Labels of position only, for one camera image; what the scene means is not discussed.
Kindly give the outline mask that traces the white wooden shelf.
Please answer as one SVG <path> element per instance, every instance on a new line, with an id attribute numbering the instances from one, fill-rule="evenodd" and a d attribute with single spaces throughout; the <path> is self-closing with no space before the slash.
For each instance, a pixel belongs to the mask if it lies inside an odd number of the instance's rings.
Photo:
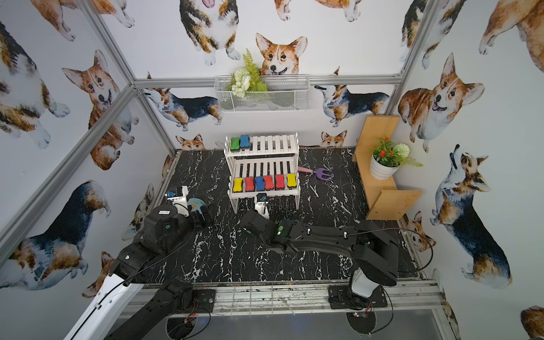
<path id="1" fill-rule="evenodd" d="M 295 199 L 296 208 L 300 208 L 301 188 L 298 175 L 300 145 L 298 134 L 290 135 L 254 135 L 250 136 L 251 147 L 248 150 L 239 152 L 230 151 L 230 139 L 225 138 L 223 147 L 226 162 L 230 173 L 228 184 L 228 197 L 232 209 L 238 212 L 239 202 L 245 198 L 255 198 L 257 194 L 266 193 L 268 197 L 292 196 Z M 254 191 L 246 192 L 245 184 L 241 193 L 232 191 L 235 178 L 245 177 L 264 177 L 273 176 L 275 184 L 275 175 L 283 174 L 285 176 L 284 190 Z M 289 188 L 287 186 L 287 174 L 297 175 L 297 187 Z"/>

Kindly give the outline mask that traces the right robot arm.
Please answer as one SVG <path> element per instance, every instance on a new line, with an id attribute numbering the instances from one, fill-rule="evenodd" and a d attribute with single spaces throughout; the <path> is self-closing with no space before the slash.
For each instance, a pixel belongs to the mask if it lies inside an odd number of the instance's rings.
<path id="1" fill-rule="evenodd" d="M 352 259 L 358 268 L 351 279 L 351 291 L 358 296 L 368 298 L 378 286 L 397 285 L 399 242 L 373 222 L 333 228 L 299 220 L 272 221 L 249 211 L 237 226 L 278 254 L 322 252 Z"/>

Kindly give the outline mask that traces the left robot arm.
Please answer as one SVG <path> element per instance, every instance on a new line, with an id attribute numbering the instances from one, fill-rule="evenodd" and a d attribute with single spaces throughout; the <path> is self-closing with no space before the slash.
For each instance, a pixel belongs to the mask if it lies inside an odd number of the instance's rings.
<path id="1" fill-rule="evenodd" d="M 67 339 L 142 339 L 176 310 L 194 313 L 193 286 L 174 276 L 165 280 L 151 300 L 117 330 L 112 327 L 142 289 L 138 277 L 177 254 L 197 230 L 214 223 L 210 209 L 193 211 L 180 203 L 159 205 L 144 219 L 133 243 L 122 249 L 92 303 L 66 335 Z"/>

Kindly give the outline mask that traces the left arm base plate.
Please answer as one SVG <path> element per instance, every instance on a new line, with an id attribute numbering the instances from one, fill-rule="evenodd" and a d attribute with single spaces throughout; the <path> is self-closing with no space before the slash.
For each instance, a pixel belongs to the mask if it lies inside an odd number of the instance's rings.
<path id="1" fill-rule="evenodd" d="M 189 293 L 183 293 L 177 312 L 204 311 L 204 313 L 211 313 L 215 306 L 216 295 L 217 291 L 213 289 L 196 289 L 190 290 Z"/>

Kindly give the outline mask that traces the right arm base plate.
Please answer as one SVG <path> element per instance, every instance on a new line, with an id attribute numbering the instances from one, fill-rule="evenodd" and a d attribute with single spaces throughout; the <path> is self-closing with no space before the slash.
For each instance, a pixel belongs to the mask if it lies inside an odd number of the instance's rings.
<path id="1" fill-rule="evenodd" d="M 355 310 L 365 311 L 370 305 L 372 308 L 388 307 L 388 299 L 382 286 L 378 286 L 370 297 L 362 297 L 351 291 L 347 285 L 329 286 L 327 297 L 331 309 L 333 310 Z"/>

